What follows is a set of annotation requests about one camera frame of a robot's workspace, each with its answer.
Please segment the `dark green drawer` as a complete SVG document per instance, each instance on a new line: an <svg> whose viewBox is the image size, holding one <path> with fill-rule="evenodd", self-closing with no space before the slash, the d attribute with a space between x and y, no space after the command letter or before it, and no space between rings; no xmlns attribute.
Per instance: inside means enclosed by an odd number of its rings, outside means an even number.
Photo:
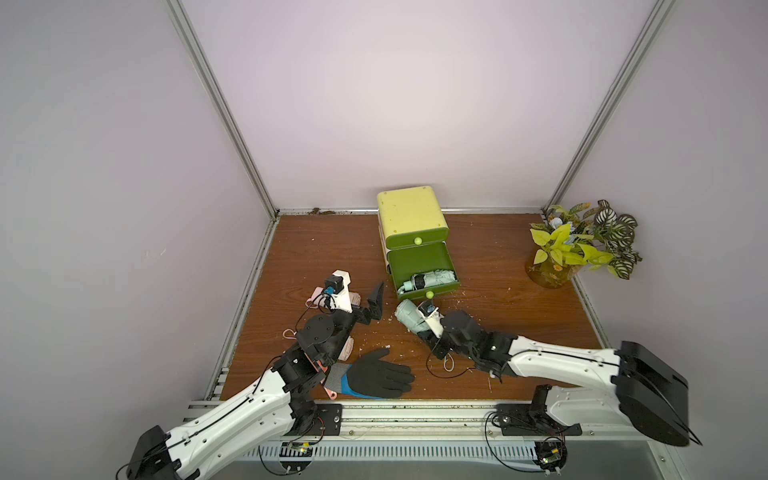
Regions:
<svg viewBox="0 0 768 480"><path fill-rule="evenodd" d="M414 300L419 298L431 299L457 290L461 283L456 273L452 258L445 242L433 243L421 247L412 247L398 250L390 250L386 254L388 271L393 281L398 300ZM425 273L434 270L453 270L457 281L438 287L412 291L399 294L398 289L404 281L417 273Z"/></svg>
<svg viewBox="0 0 768 480"><path fill-rule="evenodd" d="M386 249L398 250L445 242L448 239L449 232L450 229L448 227L400 233L392 232L385 234L383 240Z"/></svg>

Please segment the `dark green top drawer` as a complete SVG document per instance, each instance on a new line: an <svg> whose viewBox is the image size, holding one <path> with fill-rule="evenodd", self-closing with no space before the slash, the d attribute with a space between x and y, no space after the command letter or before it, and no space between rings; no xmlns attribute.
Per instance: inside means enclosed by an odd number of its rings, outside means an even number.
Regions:
<svg viewBox="0 0 768 480"><path fill-rule="evenodd" d="M445 242L448 239L449 232L450 229L448 227L400 233L392 232L385 234L383 240L386 249L398 250Z"/></svg>

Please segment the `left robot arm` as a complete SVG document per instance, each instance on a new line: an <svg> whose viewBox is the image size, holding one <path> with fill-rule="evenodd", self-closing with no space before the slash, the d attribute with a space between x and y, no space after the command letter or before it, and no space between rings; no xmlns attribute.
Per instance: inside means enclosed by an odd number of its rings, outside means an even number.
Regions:
<svg viewBox="0 0 768 480"><path fill-rule="evenodd" d="M356 324L382 316L383 284L365 306L352 304L348 284L345 272L335 272L322 293L327 311L310 318L294 344L270 360L254 383L183 425L145 431L116 476L207 479L265 442L309 433L317 417L312 390L321 385L329 392L352 393L342 353Z"/></svg>

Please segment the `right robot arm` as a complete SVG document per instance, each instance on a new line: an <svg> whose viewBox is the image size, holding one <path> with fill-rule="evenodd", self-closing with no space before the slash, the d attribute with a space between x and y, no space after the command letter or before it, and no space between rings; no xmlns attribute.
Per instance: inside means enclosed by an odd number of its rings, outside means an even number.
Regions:
<svg viewBox="0 0 768 480"><path fill-rule="evenodd" d="M406 327L432 355L457 354L492 378L540 378L529 415L553 429L582 424L631 426L657 442L701 444L689 424L685 377L645 346L624 341L617 349L547 344L484 330L464 311L416 315Z"/></svg>

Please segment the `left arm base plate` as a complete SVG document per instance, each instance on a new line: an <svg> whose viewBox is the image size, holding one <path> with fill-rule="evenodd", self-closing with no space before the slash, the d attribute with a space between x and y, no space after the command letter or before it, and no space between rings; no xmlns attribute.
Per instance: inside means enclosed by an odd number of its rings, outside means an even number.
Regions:
<svg viewBox="0 0 768 480"><path fill-rule="evenodd" d="M315 410L302 420L297 420L289 431L292 437L336 437L340 435L343 406L339 403L317 404Z"/></svg>

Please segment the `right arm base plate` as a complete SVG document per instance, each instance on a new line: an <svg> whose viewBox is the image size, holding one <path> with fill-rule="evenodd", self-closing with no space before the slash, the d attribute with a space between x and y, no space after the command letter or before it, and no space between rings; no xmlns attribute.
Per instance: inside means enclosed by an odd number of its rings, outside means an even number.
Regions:
<svg viewBox="0 0 768 480"><path fill-rule="evenodd" d="M583 430L576 423L565 425L556 421L548 411L546 399L553 390L552 385L539 385L528 404L500 403L491 414L490 423L499 428L503 436L581 436Z"/></svg>

